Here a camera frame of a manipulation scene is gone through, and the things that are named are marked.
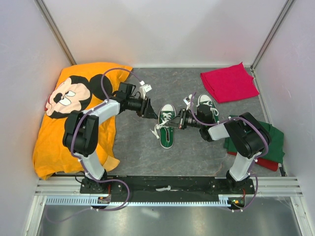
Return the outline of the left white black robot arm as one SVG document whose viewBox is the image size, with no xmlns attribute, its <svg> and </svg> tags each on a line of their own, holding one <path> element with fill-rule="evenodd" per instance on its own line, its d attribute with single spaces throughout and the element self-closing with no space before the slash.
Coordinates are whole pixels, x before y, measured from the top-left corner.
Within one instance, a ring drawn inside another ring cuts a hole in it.
<svg viewBox="0 0 315 236">
<path fill-rule="evenodd" d="M 107 174 L 96 153 L 99 126 L 126 110 L 135 111 L 142 118 L 158 118 L 147 97 L 151 85 L 143 81 L 140 85 L 138 98 L 132 95 L 135 85 L 121 83 L 119 89 L 99 105 L 81 112 L 73 111 L 66 119 L 63 145 L 78 159 L 96 193 L 104 193 L 108 188 Z"/>
</svg>

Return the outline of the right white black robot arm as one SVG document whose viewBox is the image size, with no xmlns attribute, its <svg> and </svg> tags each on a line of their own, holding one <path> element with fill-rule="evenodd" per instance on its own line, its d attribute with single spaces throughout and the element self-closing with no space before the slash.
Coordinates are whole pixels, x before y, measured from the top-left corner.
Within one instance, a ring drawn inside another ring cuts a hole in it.
<svg viewBox="0 0 315 236">
<path fill-rule="evenodd" d="M 181 109 L 178 115 L 167 121 L 166 126 L 178 129 L 196 127 L 203 140 L 213 142 L 230 138 L 237 150 L 232 167 L 226 173 L 225 187 L 230 193 L 238 193 L 250 176 L 253 163 L 268 152 L 271 142 L 269 132 L 248 112 L 220 122 L 209 105 L 199 105 L 196 113 Z"/>
</svg>

